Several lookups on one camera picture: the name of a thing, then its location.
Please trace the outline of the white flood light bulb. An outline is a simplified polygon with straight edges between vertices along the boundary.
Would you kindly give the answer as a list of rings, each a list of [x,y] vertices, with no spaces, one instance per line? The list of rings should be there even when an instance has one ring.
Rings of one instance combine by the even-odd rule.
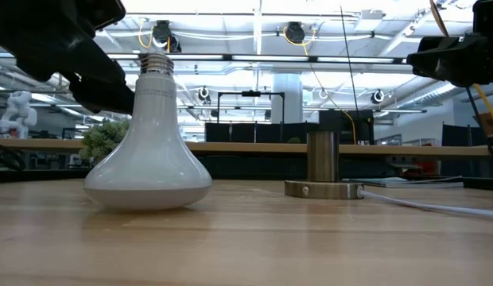
[[[112,210],[167,210],[202,200],[212,177],[185,144],[177,121],[173,61],[141,59],[126,136],[86,176],[85,194]]]

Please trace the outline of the black gantry frame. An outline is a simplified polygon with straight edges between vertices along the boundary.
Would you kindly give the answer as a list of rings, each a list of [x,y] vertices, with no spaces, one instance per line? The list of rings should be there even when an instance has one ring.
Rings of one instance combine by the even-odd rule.
[[[220,111],[220,101],[223,95],[241,95],[243,97],[260,97],[261,95],[277,95],[282,100],[281,105],[281,124],[285,123],[285,93],[284,92],[267,92],[267,91],[219,91],[217,94],[217,110]]]

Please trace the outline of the green artificial plant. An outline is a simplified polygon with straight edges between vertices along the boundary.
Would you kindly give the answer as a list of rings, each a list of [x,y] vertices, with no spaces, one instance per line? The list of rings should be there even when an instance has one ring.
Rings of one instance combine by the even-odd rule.
[[[107,157],[126,136],[130,122],[105,121],[101,125],[92,126],[83,133],[80,156],[85,160],[92,160],[98,164]]]

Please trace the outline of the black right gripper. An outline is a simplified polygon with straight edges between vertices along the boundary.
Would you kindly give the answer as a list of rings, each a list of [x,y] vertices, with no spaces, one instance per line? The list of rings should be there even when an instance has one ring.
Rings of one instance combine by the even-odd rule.
[[[406,57],[406,63],[418,76],[448,81],[454,86],[493,83],[493,33],[471,33],[466,44],[466,76],[460,74],[459,37],[423,37],[416,52]]]

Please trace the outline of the black partition panels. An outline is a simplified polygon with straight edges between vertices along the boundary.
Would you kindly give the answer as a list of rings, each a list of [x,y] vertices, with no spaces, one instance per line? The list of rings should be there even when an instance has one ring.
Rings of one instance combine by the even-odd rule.
[[[316,123],[206,123],[206,142],[298,143],[305,144],[307,133],[317,131]]]

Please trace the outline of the light wooden desk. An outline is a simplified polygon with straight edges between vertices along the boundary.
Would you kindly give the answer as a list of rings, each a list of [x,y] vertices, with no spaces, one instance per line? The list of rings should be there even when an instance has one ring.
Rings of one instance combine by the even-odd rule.
[[[81,140],[62,139],[1,139],[0,145],[15,149],[53,149],[75,152],[82,149]],[[282,143],[226,143],[226,142],[187,142],[195,152],[229,153],[305,153],[305,144]],[[392,145],[341,145],[341,154],[383,155],[383,156],[432,156],[432,157],[486,157],[489,152],[485,146],[392,146]]]

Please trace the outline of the black aluminium table frame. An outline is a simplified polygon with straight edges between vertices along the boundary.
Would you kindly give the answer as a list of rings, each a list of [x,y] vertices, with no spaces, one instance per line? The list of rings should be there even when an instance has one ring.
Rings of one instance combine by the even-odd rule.
[[[0,171],[0,183],[83,179],[89,169]],[[282,175],[218,175],[216,180],[285,180]],[[493,191],[492,178],[462,177],[464,188]]]

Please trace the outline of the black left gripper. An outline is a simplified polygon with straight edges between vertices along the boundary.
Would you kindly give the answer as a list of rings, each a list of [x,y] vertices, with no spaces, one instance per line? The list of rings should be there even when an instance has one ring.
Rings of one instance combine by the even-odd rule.
[[[82,0],[0,0],[0,46],[21,70],[40,81],[69,73],[69,90],[85,109],[132,114],[134,92],[116,83],[124,72],[94,41],[97,31]]]

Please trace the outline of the blue grey magazine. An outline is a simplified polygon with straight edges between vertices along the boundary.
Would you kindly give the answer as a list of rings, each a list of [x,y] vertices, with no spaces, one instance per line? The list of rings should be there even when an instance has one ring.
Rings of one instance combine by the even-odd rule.
[[[461,176],[434,180],[415,180],[414,178],[409,180],[401,177],[387,177],[344,179],[344,181],[385,188],[455,188],[464,186]]]

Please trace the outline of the thin black pole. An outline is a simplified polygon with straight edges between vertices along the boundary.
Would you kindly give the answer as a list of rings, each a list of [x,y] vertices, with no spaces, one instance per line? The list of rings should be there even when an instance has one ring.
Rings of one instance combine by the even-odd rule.
[[[344,36],[344,46],[345,46],[346,56],[347,56],[347,65],[349,68],[349,74],[350,74],[350,79],[351,79],[351,88],[352,88],[353,99],[354,99],[354,104],[355,104],[355,113],[356,113],[356,117],[359,118],[359,108],[358,108],[358,103],[357,103],[357,98],[356,98],[355,81],[354,81],[355,74],[352,71],[351,57],[350,57],[350,52],[349,52],[349,47],[348,47],[348,40],[347,40],[347,32],[345,29],[344,10],[343,10],[343,7],[341,4],[340,4],[340,18],[341,18],[342,31],[343,31],[343,36]]]

